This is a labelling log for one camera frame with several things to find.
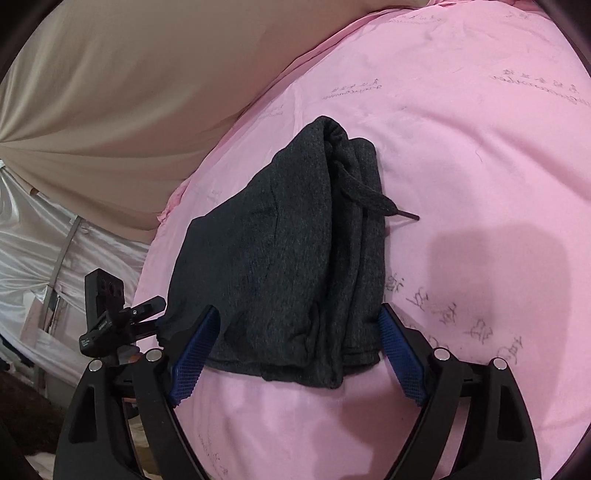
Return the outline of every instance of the metal screw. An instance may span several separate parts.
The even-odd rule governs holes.
[[[504,370],[507,368],[507,362],[504,358],[497,357],[492,361],[492,364],[499,370]]]
[[[146,358],[148,359],[148,362],[157,362],[162,358],[162,350],[160,348],[152,348],[146,353]]]
[[[437,360],[445,361],[445,360],[449,360],[450,357],[451,357],[451,354],[450,354],[449,350],[447,350],[447,349],[437,348],[435,350],[435,358]]]
[[[103,368],[103,362],[100,360],[93,360],[88,364],[88,370],[91,372],[98,372],[101,368]]]

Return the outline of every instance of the drawstring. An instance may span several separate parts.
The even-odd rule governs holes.
[[[384,216],[400,215],[412,220],[419,220],[419,216],[404,212],[396,207],[396,204],[386,195],[369,188],[365,183],[353,177],[343,164],[335,162],[339,171],[339,187],[341,192],[358,205],[367,208],[371,212]]]

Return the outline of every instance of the black clamp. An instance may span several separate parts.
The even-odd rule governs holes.
[[[88,332],[80,346],[100,358],[89,363],[76,389],[59,440],[54,478],[144,479],[127,424],[135,413],[124,400],[134,398],[163,479],[207,480],[173,408],[193,392],[219,334],[218,311],[205,308],[194,326],[177,333],[164,349],[119,365],[118,348],[156,333],[156,320],[141,320],[162,311],[164,300],[156,297],[124,309],[122,282],[103,271],[87,277],[86,297]],[[422,406],[385,480],[431,480],[460,397],[472,402],[446,479],[541,478],[533,427],[507,362],[495,358],[488,365],[471,364],[447,349],[434,350],[419,331],[404,327],[387,304],[379,324],[384,351],[403,390]]]

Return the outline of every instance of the gray knit fabric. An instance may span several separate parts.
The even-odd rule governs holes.
[[[240,193],[191,222],[159,341],[211,304],[222,330],[210,367],[338,387],[379,360],[384,215],[397,213],[381,193],[373,144],[319,117]]]

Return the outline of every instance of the ink writing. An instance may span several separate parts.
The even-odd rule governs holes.
[[[492,336],[492,328],[487,326],[483,319],[478,319],[470,330],[464,332],[464,335],[469,335],[484,345]]]
[[[414,294],[414,296],[407,301],[419,307],[422,311],[425,311],[424,305],[425,302],[429,300],[429,295],[424,291],[423,287],[420,287],[418,291]]]
[[[530,16],[530,14],[526,14],[525,12],[520,12],[517,15],[514,15],[513,12],[509,12],[505,15],[505,18],[520,18],[522,20],[529,20]]]
[[[513,344],[509,347],[503,346],[499,348],[496,355],[504,358],[507,362],[512,362],[514,365],[517,365],[517,354],[522,348],[523,342],[521,337],[514,337]]]
[[[515,85],[524,85],[524,86],[528,86],[528,87],[531,87],[531,88],[535,88],[537,90],[542,90],[544,92],[547,92],[547,93],[550,93],[550,94],[555,95],[557,97],[560,97],[560,98],[563,98],[565,100],[568,100],[570,103],[572,103],[574,105],[585,105],[585,106],[588,106],[588,107],[591,108],[591,103],[589,103],[587,100],[585,100],[585,99],[583,99],[581,97],[575,97],[574,95],[568,95],[566,93],[560,93],[560,92],[557,92],[556,90],[553,90],[551,88],[545,87],[543,85],[538,85],[537,83],[527,82],[525,80],[520,80],[520,79],[515,80],[508,73],[504,73],[503,75],[505,75],[506,78],[503,77],[503,76],[491,76],[491,78],[493,80],[498,80],[500,82],[513,83]],[[535,79],[535,81],[538,82],[538,83],[547,83],[546,80],[543,79],[543,78]],[[560,83],[560,82],[554,82],[554,84],[557,85],[556,88],[560,88],[560,89],[563,88],[563,84]],[[575,93],[576,92],[576,87],[574,85],[572,85],[572,88],[574,90],[570,90],[570,91],[572,93]]]
[[[388,23],[406,23],[406,24],[414,24],[414,25],[421,25],[425,23],[434,23],[442,21],[441,18],[437,18],[435,15],[431,15],[430,17],[427,15],[419,15],[415,14],[411,17],[407,17],[406,15],[400,15],[399,17],[395,17],[391,20],[388,20]]]
[[[457,305],[452,302],[447,308],[443,310],[433,310],[432,313],[439,317],[439,321],[444,325],[456,324],[456,309]]]
[[[379,82],[379,79],[375,79],[373,82],[363,82],[360,84],[354,83],[352,85],[344,85],[342,87],[337,87],[333,89],[328,95],[322,97],[323,100],[328,100],[329,98],[339,97],[343,95],[351,95],[353,93],[365,93],[370,90],[379,90],[382,85]]]
[[[449,346],[439,343],[439,340],[437,340],[437,338],[435,338],[433,335],[429,335],[427,337],[427,342],[429,342],[429,345],[431,345],[432,348],[446,348],[449,350]]]
[[[207,195],[207,199],[216,205],[219,203],[220,195],[222,194],[221,190],[212,190]]]
[[[395,273],[394,275],[390,275],[386,279],[386,290],[391,291],[393,293],[398,293],[401,288],[404,287],[404,283],[402,283],[404,279],[401,277],[398,278],[398,274]]]
[[[280,106],[275,106],[273,108],[269,108],[269,110],[267,110],[265,113],[263,113],[259,119],[263,119],[263,118],[269,118],[272,116],[280,116],[283,115],[283,105]]]

